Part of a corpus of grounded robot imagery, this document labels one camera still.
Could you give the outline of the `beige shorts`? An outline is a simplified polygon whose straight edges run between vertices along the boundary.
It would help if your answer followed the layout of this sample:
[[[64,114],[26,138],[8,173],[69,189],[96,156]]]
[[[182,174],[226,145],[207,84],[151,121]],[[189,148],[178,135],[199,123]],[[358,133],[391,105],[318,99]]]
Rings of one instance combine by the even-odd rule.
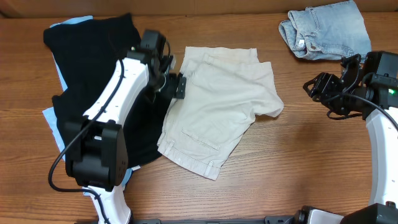
[[[158,151],[216,180],[256,116],[275,118],[284,109],[271,63],[260,62],[257,49],[186,47],[180,73],[185,97],[170,103]]]

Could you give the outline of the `black garment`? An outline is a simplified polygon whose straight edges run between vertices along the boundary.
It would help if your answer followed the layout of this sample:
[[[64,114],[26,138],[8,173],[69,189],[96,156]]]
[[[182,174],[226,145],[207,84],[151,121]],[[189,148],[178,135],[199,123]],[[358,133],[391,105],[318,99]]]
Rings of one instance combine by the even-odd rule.
[[[43,112],[59,150],[66,143],[65,122],[82,116],[95,103],[114,73],[118,55],[140,41],[130,14],[102,20],[76,17],[44,30],[44,44],[52,51],[63,87],[61,95],[52,97],[53,106]],[[143,93],[136,100],[123,127],[129,167],[161,156],[157,142],[177,86],[172,73],[154,100]]]

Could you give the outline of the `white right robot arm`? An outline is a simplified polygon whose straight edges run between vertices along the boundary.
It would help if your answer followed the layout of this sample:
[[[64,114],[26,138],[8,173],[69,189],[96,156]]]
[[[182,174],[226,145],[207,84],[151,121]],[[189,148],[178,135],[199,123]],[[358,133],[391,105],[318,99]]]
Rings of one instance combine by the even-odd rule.
[[[303,89],[328,108],[328,118],[365,120],[372,157],[369,205],[345,216],[304,206],[288,222],[397,224],[397,54],[357,54],[343,57],[341,66],[340,77],[320,73]]]

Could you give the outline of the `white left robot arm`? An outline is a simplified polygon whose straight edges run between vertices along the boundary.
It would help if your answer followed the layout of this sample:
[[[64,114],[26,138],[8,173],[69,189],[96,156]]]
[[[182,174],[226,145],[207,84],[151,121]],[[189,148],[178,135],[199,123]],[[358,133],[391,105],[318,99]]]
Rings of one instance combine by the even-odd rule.
[[[123,195],[128,169],[123,132],[130,109],[142,92],[156,94],[167,83],[173,61],[160,34],[143,38],[116,62],[114,73],[95,103],[83,116],[66,124],[68,144],[62,151],[65,170],[88,194],[99,223],[130,223],[132,212]]]

